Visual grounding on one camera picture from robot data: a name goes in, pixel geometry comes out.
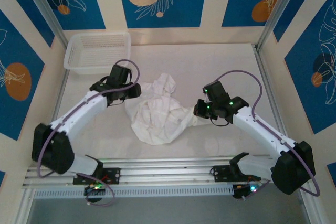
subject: white plastic basket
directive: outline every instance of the white plastic basket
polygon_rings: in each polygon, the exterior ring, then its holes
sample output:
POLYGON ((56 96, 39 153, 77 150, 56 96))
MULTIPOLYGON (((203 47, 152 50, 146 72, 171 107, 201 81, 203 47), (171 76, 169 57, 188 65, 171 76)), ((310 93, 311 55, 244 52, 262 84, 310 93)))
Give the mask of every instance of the white plastic basket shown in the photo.
POLYGON ((116 61, 130 59, 130 55, 128 32, 76 34, 70 39, 64 67, 78 74, 109 73, 116 61))

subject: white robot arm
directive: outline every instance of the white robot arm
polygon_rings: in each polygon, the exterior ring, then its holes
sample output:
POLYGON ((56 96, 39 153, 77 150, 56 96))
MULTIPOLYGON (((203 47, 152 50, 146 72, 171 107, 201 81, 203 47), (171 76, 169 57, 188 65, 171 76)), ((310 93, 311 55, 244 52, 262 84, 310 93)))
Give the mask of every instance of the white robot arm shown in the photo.
POLYGON ((246 181, 248 175, 253 175, 271 180, 283 193, 292 194, 313 178, 315 168, 309 144, 305 141, 297 143, 282 135, 256 115, 253 107, 249 107, 242 98, 231 99, 218 80, 206 85, 203 92, 206 97, 205 100, 198 100, 194 108, 196 116, 211 121, 224 118, 228 124, 251 135, 271 156, 237 155, 230 161, 229 167, 221 169, 220 172, 227 179, 222 182, 242 182, 246 181))
POLYGON ((69 112, 49 125, 39 124, 35 128, 32 152, 38 168, 43 164, 58 174, 73 172, 102 177, 102 163, 88 155, 75 154, 71 144, 87 123, 114 101, 140 96, 140 85, 130 82, 131 79, 131 70, 116 64, 110 75, 93 84, 69 112))

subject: purple cable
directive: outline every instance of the purple cable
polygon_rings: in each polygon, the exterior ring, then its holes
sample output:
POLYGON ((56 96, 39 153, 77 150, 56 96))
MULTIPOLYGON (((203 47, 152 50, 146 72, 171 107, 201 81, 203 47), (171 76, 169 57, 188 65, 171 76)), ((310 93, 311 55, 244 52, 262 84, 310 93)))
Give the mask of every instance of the purple cable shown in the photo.
MULTIPOLYGON (((124 87, 124 88, 119 88, 119 89, 109 89, 109 90, 105 90, 105 91, 102 91, 102 92, 100 92, 100 93, 97 93, 97 94, 94 94, 93 96, 91 96, 91 97, 89 97, 88 98, 88 100, 87 100, 87 102, 89 102, 89 101, 91 101, 92 99, 94 99, 94 98, 96 98, 96 97, 98 97, 98 96, 100 96, 100 95, 102 95, 102 94, 106 94, 106 93, 109 93, 109 92, 118 92, 118 91, 124 91, 124 90, 127 90, 127 89, 130 89, 131 87, 133 87, 133 86, 135 86, 136 84, 137 84, 137 82, 139 81, 139 78, 140 78, 140 69, 139 69, 139 67, 138 67, 138 65, 137 64, 135 64, 135 62, 133 62, 132 60, 127 60, 127 59, 123 59, 123 60, 118 60, 115 64, 118 64, 118 63, 120 63, 120 62, 122 62, 122 61, 127 61, 127 62, 130 62, 131 64, 133 64, 134 66, 135 66, 135 68, 136 68, 136 70, 137 70, 137 72, 138 72, 138 76, 137 76, 137 78, 135 79, 135 81, 131 84, 131 85, 129 85, 129 86, 127 86, 127 87, 124 87)), ((54 136, 54 134, 57 132, 57 130, 62 126, 62 124, 64 124, 66 121, 68 121, 69 120, 69 118, 70 117, 72 117, 83 105, 85 105, 85 104, 87 104, 86 102, 82 102, 81 104, 79 104, 77 107, 75 107, 64 119, 63 119, 63 121, 61 122, 61 123, 59 123, 54 129, 53 129, 53 131, 50 133, 50 135, 47 137, 47 139, 46 139, 46 141, 45 141, 45 143, 44 143, 44 145, 42 146, 42 149, 41 149, 41 152, 40 152, 40 154, 39 154, 39 156, 38 156, 38 160, 37 160, 37 176, 39 177, 39 178, 45 178, 45 177, 48 177, 49 175, 51 175, 51 174, 53 174, 54 172, 50 172, 50 173, 48 173, 48 174, 46 174, 46 175, 41 175, 41 163, 42 163, 42 157, 43 157, 43 155, 44 155, 44 152, 46 151, 46 148, 47 148, 47 146, 48 146, 48 144, 49 144, 49 142, 51 141, 51 139, 52 139, 52 137, 54 136)), ((99 181, 100 183, 101 183, 101 180, 99 180, 99 179, 97 179, 97 178, 94 178, 94 177, 91 177, 90 176, 90 178, 92 178, 92 179, 95 179, 96 181, 99 181)), ((108 188, 112 191, 112 194, 113 194, 113 198, 114 198, 114 192, 113 192, 113 190, 112 190, 112 188, 110 187, 110 186, 108 186, 108 188)))
MULTIPOLYGON (((220 78, 222 78, 223 76, 225 76, 225 75, 227 75, 227 74, 229 74, 229 73, 245 73, 245 74, 248 74, 249 76, 251 76, 251 77, 253 77, 253 79, 255 79, 256 81, 257 81, 257 83, 258 83, 258 85, 259 85, 259 88, 260 88, 260 93, 259 93, 259 96, 258 96, 258 98, 257 98, 257 100, 255 101, 255 103, 253 104, 253 106, 252 106, 252 117, 253 117, 253 119, 255 119, 256 120, 256 122, 258 123, 258 124, 260 124, 264 129, 266 129, 269 133, 271 133, 274 137, 276 137, 276 139, 277 140, 279 140, 279 141, 281 141, 282 140, 282 138, 277 134, 277 133, 275 133, 273 130, 271 130, 268 126, 266 126, 265 124, 263 124, 261 121, 259 121, 258 119, 256 119, 256 115, 255 115, 255 109, 256 109, 256 106, 257 106, 257 104, 258 104, 258 102, 260 101, 260 98, 261 98, 261 96, 262 96, 262 88, 263 88, 263 86, 261 85, 261 82, 259 81, 259 79, 254 75, 254 74, 252 74, 252 73, 250 73, 250 72, 247 72, 247 71, 245 71, 245 70, 231 70, 231 71, 228 71, 228 72, 226 72, 226 73, 224 73, 224 74, 222 74, 221 76, 219 76, 217 79, 216 79, 216 81, 218 81, 220 78)), ((303 191, 305 191, 306 193, 309 193, 310 195, 312 195, 312 196, 315 196, 315 197, 318 197, 318 196, 320 196, 320 187, 319 187, 319 185, 318 185, 318 183, 317 183, 317 181, 316 181, 316 179, 315 179, 315 177, 314 177, 314 175, 313 175, 313 173, 311 172, 311 170, 309 169, 309 167, 307 166, 307 164, 305 163, 305 161, 302 159, 302 157, 288 144, 288 143, 284 143, 284 145, 287 147, 287 148, 289 148, 292 152, 293 152, 293 154, 296 156, 296 158, 300 161, 300 163, 303 165, 303 167, 305 168, 305 170, 307 171, 307 173, 309 174, 309 176, 310 176, 310 178, 311 178, 311 180, 313 181, 313 183, 314 183, 314 186, 315 186, 315 189, 316 189, 316 193, 313 193, 312 191, 309 191, 309 190, 307 190, 307 189, 305 189, 305 188, 303 188, 302 186, 300 187, 300 189, 301 190, 303 190, 303 191)))

